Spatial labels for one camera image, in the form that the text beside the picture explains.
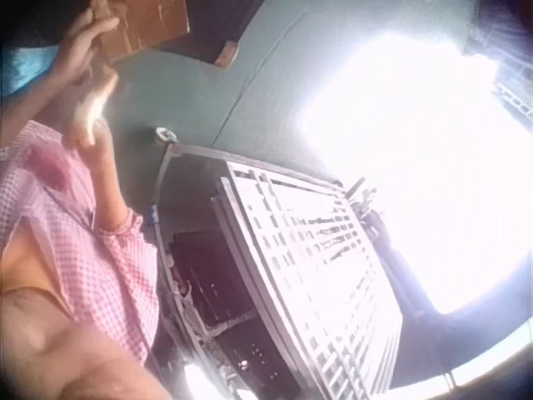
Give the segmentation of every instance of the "metal frame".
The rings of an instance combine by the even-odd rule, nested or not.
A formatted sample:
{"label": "metal frame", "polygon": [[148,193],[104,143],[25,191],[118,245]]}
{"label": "metal frame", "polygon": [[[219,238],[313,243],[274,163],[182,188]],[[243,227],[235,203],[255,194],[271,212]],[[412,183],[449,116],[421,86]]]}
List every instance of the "metal frame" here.
{"label": "metal frame", "polygon": [[[256,304],[257,310],[280,350],[281,355],[284,357],[289,368],[294,372],[296,380],[303,388],[318,388],[322,398],[367,399],[373,393],[386,390],[390,384],[392,367],[396,360],[401,328],[401,313],[397,307],[391,286],[381,269],[378,257],[373,252],[370,241],[364,235],[361,225],[356,220],[355,215],[353,215],[341,190],[338,187],[315,186],[311,182],[302,182],[297,178],[283,176],[277,172],[266,172],[258,167],[243,166],[234,162],[228,162],[227,169],[228,177],[222,178],[220,186],[221,195],[214,199],[215,210],[221,222],[222,230],[228,238],[228,244],[237,261],[239,271],[252,296],[252,300]],[[266,254],[269,252],[265,248],[265,243],[254,232],[256,229],[252,223],[255,218],[253,212],[250,213],[250,207],[242,201],[240,196],[236,196],[235,194],[239,193],[237,181],[245,175],[248,175],[249,179],[255,183],[259,194],[263,197],[265,208],[270,213],[271,218],[277,218],[285,223],[278,225],[280,227],[278,233],[279,238],[283,243],[290,242],[291,239],[289,237],[291,235],[292,237],[299,236],[301,229],[297,226],[294,216],[286,214],[283,211],[284,208],[276,197],[276,189],[274,188],[273,181],[285,183],[289,187],[297,187],[306,192],[314,192],[317,195],[330,196],[331,199],[334,199],[339,204],[339,209],[347,215],[347,219],[352,228],[357,229],[360,233],[351,238],[353,244],[357,241],[357,244],[355,246],[352,244],[351,247],[364,247],[368,251],[366,259],[371,260],[370,263],[373,266],[371,271],[366,274],[370,282],[367,282],[365,292],[363,294],[358,293],[356,298],[360,299],[367,291],[371,291],[368,285],[375,286],[379,284],[381,286],[380,290],[388,293],[381,300],[396,307],[397,318],[393,318],[393,320],[387,322],[374,321],[372,324],[372,331],[383,330],[387,324],[393,326],[390,332],[385,329],[385,332],[378,335],[379,342],[377,342],[377,347],[375,343],[376,338],[366,337],[365,333],[368,334],[368,332],[366,329],[361,329],[361,334],[356,335],[353,343],[348,343],[346,340],[343,342],[331,342],[330,356],[324,365],[320,365],[316,358],[318,353],[313,352],[309,343],[306,341],[305,335],[302,336],[301,327],[299,328],[297,323],[292,319],[293,316],[287,308],[287,304],[281,294],[281,289],[275,283],[273,271],[276,269],[276,265],[272,264],[268,259]],[[289,258],[297,258],[297,254],[298,251],[295,251],[293,254],[289,254]],[[375,304],[367,311],[369,312],[369,323],[371,322],[371,316],[376,310],[377,305]],[[356,367],[353,363],[350,363],[350,354],[355,348],[359,348],[360,346],[360,344],[357,344],[358,340],[361,343],[365,343],[362,345],[363,347],[370,347],[373,344],[372,348],[374,350],[372,357],[374,358],[374,362],[366,365],[366,374],[368,375],[366,379],[358,373],[361,359],[357,359]],[[332,378],[326,378],[324,375],[325,371],[336,362],[340,367],[335,371]],[[344,383],[340,389],[334,391],[331,389],[331,385],[340,376],[345,377]],[[350,389],[351,391],[348,394],[344,392]]]}
{"label": "metal frame", "polygon": [[[217,375],[217,372],[209,365],[209,357],[204,354],[198,342],[198,337],[192,331],[192,327],[181,320],[187,315],[187,310],[184,309],[184,304],[180,301],[180,298],[177,298],[177,294],[174,293],[175,291],[172,287],[173,279],[169,272],[171,260],[167,256],[159,227],[157,203],[159,201],[160,188],[170,160],[183,154],[225,161],[223,165],[225,165],[226,171],[222,175],[226,175],[226,177],[222,177],[219,183],[220,195],[213,198],[215,213],[257,311],[281,356],[304,391],[305,398],[367,400],[372,394],[386,390],[391,381],[391,366],[394,365],[396,360],[401,314],[399,309],[397,309],[397,319],[393,318],[387,322],[373,317],[382,309],[380,302],[389,303],[389,305],[394,307],[396,300],[391,286],[386,280],[385,273],[381,269],[379,259],[353,214],[350,205],[347,203],[342,189],[328,182],[264,162],[257,162],[245,157],[203,147],[184,146],[170,142],[165,148],[157,174],[152,219],[161,264],[165,270],[165,280],[172,292],[173,300],[179,313],[177,318],[180,319],[178,326],[183,331],[181,334],[185,333],[185,336],[188,336],[185,337],[185,341],[196,349],[195,353],[197,355],[195,356],[192,353],[190,357],[199,358],[199,361],[204,365],[204,369],[214,378],[213,380],[219,382],[219,384],[222,383],[220,376],[213,376]],[[365,313],[361,314],[363,316],[361,317],[362,321],[366,321],[365,326],[360,326],[357,323],[353,327],[348,327],[348,325],[344,327],[345,330],[359,330],[360,332],[356,335],[351,335],[351,338],[345,337],[340,342],[331,341],[329,345],[326,345],[327,348],[313,349],[310,346],[310,338],[306,334],[302,334],[301,326],[294,319],[294,315],[291,315],[286,299],[281,294],[282,288],[276,284],[273,276],[276,266],[272,264],[271,260],[267,259],[266,254],[268,252],[266,251],[265,243],[261,242],[254,231],[252,225],[253,215],[248,212],[241,196],[236,195],[236,193],[239,193],[237,186],[240,184],[239,182],[243,182],[242,179],[245,176],[248,176],[248,179],[251,179],[251,182],[257,188],[258,195],[262,196],[265,207],[271,217],[283,221],[283,223],[279,224],[278,237],[284,243],[291,242],[291,244],[295,245],[294,252],[288,253],[288,257],[291,258],[294,265],[296,265],[294,259],[306,258],[305,251],[309,255],[314,251],[309,247],[298,245],[299,241],[294,240],[294,238],[299,237],[303,241],[306,235],[308,235],[308,240],[305,244],[316,248],[322,247],[323,253],[321,254],[327,255],[332,262],[341,257],[343,252],[350,252],[356,248],[363,248],[363,252],[367,251],[366,263],[370,265],[370,268],[361,273],[358,278],[358,285],[363,285],[361,287],[362,290],[355,291],[354,296],[350,297],[354,310],[350,318],[353,318],[355,313],[364,311],[361,305],[363,300],[370,296],[370,303],[365,307]],[[328,201],[333,201],[336,206],[331,215],[336,213],[334,216],[336,218],[332,220],[333,222],[321,223],[320,227],[305,226],[305,229],[302,228],[296,220],[297,216],[292,215],[280,204],[279,196],[283,197],[283,191],[286,190],[281,187],[299,189],[302,193],[314,193],[318,197],[322,196],[329,199]],[[330,248],[326,248],[327,246],[320,242],[319,239],[309,240],[309,236],[317,235],[319,237],[323,232],[330,233],[338,229],[340,215],[343,218],[341,222],[346,222],[344,226],[349,225],[349,229],[353,233],[335,231],[330,236],[329,244],[327,244]],[[336,244],[341,241],[344,241],[344,244],[339,250],[339,246]],[[274,254],[283,257],[280,253],[275,252]],[[376,285],[379,285],[380,293],[388,294],[380,298],[371,295],[373,291],[375,292]],[[328,351],[328,358],[325,362],[319,362],[317,356],[319,356],[321,351],[325,350]],[[367,358],[371,358],[373,362],[365,362]],[[341,377],[343,377],[343,380],[337,384],[336,380]]]}

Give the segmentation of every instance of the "sunlight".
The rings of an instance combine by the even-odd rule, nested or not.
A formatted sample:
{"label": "sunlight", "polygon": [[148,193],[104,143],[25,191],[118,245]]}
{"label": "sunlight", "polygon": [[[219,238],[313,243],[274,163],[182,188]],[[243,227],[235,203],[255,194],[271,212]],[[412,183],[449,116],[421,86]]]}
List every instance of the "sunlight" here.
{"label": "sunlight", "polygon": [[446,42],[368,43],[308,104],[302,135],[384,219],[434,306],[452,313],[508,277],[533,243],[531,135],[491,96],[497,65]]}
{"label": "sunlight", "polygon": [[414,383],[409,386],[397,387],[374,396],[375,400],[427,400],[436,398],[450,391],[446,378],[442,375]]}
{"label": "sunlight", "polygon": [[185,377],[187,386],[194,400],[207,399],[224,400],[224,397],[217,391],[210,379],[201,368],[194,364],[185,366]]}

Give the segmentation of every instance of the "wooden board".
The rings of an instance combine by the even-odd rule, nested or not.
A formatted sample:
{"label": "wooden board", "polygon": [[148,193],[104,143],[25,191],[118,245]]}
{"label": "wooden board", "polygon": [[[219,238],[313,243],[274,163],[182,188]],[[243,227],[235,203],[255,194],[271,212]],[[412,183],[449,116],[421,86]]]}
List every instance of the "wooden board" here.
{"label": "wooden board", "polygon": [[109,62],[189,33],[185,0],[91,0],[91,8],[96,19],[121,20],[100,37]]}

